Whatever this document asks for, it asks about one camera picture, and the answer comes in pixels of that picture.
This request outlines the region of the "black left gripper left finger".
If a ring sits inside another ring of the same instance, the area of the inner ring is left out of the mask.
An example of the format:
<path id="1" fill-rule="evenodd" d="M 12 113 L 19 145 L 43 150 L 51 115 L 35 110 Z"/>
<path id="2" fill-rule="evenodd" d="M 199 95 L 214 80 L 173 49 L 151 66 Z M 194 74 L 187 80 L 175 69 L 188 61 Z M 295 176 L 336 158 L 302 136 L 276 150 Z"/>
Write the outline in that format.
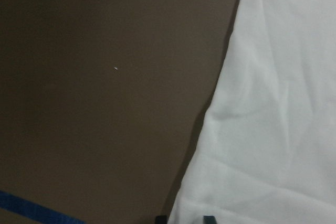
<path id="1" fill-rule="evenodd" d="M 156 216 L 155 224 L 167 224 L 167 215 Z"/>

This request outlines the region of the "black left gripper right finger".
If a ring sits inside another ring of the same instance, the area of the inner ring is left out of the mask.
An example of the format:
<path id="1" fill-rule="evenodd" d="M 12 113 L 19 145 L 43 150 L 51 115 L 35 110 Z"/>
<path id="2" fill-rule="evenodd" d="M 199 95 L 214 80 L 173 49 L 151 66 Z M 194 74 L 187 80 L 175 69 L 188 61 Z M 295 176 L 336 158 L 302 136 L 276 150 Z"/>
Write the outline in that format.
<path id="1" fill-rule="evenodd" d="M 216 224 L 214 216 L 203 216 L 203 224 Z"/>

